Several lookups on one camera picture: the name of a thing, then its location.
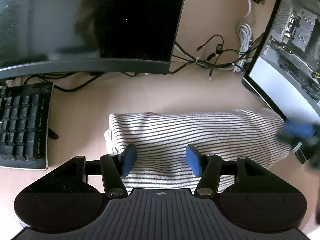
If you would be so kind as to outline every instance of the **ribbed rubber surface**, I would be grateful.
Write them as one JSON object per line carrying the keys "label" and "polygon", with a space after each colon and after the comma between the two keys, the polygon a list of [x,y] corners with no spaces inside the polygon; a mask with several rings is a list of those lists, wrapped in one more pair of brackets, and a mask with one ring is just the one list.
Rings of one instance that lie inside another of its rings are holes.
{"label": "ribbed rubber surface", "polygon": [[135,189],[128,198],[110,201],[100,217],[84,228],[52,235],[34,232],[27,228],[15,239],[303,240],[308,238],[297,229],[264,235],[238,228],[221,215],[213,201],[197,199],[187,189]]}

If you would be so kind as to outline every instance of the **keyboard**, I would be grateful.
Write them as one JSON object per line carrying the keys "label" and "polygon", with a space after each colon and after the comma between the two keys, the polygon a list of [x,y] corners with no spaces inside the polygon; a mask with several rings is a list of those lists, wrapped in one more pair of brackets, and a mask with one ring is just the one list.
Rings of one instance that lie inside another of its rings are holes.
{"label": "keyboard", "polygon": [[48,117],[53,83],[0,89],[0,166],[48,168]]}

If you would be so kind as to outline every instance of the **keyboard leg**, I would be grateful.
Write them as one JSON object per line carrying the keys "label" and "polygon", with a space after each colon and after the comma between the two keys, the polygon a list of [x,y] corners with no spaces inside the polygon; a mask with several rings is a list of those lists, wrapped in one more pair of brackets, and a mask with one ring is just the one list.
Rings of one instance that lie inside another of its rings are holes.
{"label": "keyboard leg", "polygon": [[48,128],[48,137],[50,137],[53,140],[59,139],[59,135],[52,131],[50,128]]}

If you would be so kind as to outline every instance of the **striped towel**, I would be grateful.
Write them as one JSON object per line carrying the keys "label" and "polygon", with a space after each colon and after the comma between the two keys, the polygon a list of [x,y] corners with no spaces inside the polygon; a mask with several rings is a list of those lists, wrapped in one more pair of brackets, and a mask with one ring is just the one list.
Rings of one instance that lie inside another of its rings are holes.
{"label": "striped towel", "polygon": [[[283,123],[270,109],[111,114],[105,139],[109,154],[120,154],[130,143],[137,147],[133,169],[122,178],[128,193],[132,188],[190,188],[193,192],[200,178],[193,175],[187,163],[188,144],[193,144],[201,154],[217,154],[230,161],[247,156],[269,168],[290,151],[289,145],[275,137]],[[221,176],[219,191],[233,182],[233,176]]]}

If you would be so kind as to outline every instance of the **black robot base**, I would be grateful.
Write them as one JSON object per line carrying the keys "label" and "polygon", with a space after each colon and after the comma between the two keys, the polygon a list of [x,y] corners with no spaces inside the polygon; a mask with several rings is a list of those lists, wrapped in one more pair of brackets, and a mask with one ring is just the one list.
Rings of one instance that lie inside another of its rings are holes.
{"label": "black robot base", "polygon": [[[77,156],[16,197],[20,239],[308,239],[297,228],[307,202],[296,188],[248,158],[207,158],[190,189],[127,190],[111,156]],[[101,175],[105,193],[87,184]],[[217,193],[221,175],[235,183]]]}

